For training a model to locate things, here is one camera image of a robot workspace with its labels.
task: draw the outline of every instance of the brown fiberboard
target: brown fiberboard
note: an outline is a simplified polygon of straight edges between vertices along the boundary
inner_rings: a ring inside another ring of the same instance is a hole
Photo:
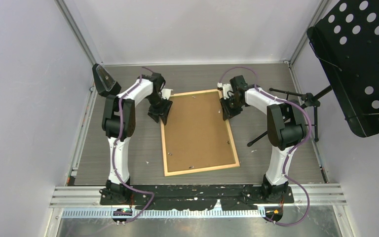
[[[165,176],[239,167],[218,90],[175,94],[167,125],[161,123]]]

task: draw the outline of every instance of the tripod legs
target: tripod legs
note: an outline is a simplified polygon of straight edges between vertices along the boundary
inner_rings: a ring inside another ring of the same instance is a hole
[[[268,134],[268,131],[265,131],[263,134],[259,135],[259,137],[255,138],[254,140],[250,141],[248,143],[248,147],[253,145],[255,142],[259,141],[261,138],[265,137]]]

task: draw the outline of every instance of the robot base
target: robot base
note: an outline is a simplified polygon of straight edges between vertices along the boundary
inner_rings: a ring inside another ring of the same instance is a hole
[[[126,182],[127,185],[130,185],[130,179]],[[101,194],[101,205],[122,205],[128,204],[132,191],[122,184],[114,184],[110,180],[107,180],[105,183],[105,188],[99,191]]]
[[[262,198],[269,202],[275,202],[276,200],[282,199],[284,194],[287,193],[288,190],[288,181],[284,184],[280,185],[272,185],[266,175],[264,175],[264,179],[261,185],[261,195]]]

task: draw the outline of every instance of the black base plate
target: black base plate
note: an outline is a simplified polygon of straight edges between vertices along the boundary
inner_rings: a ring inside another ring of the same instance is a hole
[[[154,192],[154,200],[148,210],[205,210],[212,209],[220,199],[223,210],[254,210],[255,204],[280,204],[281,198],[266,201],[261,199],[257,185],[134,185],[142,191]],[[291,188],[284,196],[284,203],[294,203]],[[143,208],[150,195],[133,193],[133,198],[125,204]],[[101,198],[101,205],[118,205],[117,201]]]

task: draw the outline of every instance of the metal floor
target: metal floor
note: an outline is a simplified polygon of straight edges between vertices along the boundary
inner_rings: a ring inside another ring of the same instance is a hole
[[[224,71],[235,65],[180,65],[152,66],[166,80],[166,87],[174,93],[217,88],[217,82]],[[259,76],[259,85],[295,91],[293,81],[285,64],[247,65]],[[107,70],[122,86],[131,86],[140,73],[149,72],[138,66],[109,66]],[[255,82],[255,76],[248,70],[230,71],[223,82],[237,75],[244,75],[246,82]],[[284,98],[284,95],[272,93]],[[97,96],[89,130],[86,136],[77,176],[76,185],[105,185],[110,171],[110,150],[101,128],[104,98]],[[230,120],[236,144],[240,167],[207,171],[194,174],[164,177],[160,125],[148,115],[149,102],[142,101],[136,107],[136,130],[129,147],[129,170],[132,184],[259,184],[268,169],[271,144],[265,137],[251,147],[246,144],[266,130],[266,116],[259,110],[248,107]],[[311,142],[299,147],[294,154],[289,174],[300,183],[323,183],[316,154]]]
[[[282,223],[293,223],[303,216],[304,206],[284,207]],[[206,218],[206,219],[141,219],[129,224],[114,225],[108,219],[63,218],[58,237],[340,237],[342,236],[332,206],[311,206],[305,220],[296,226],[281,227],[262,218]]]

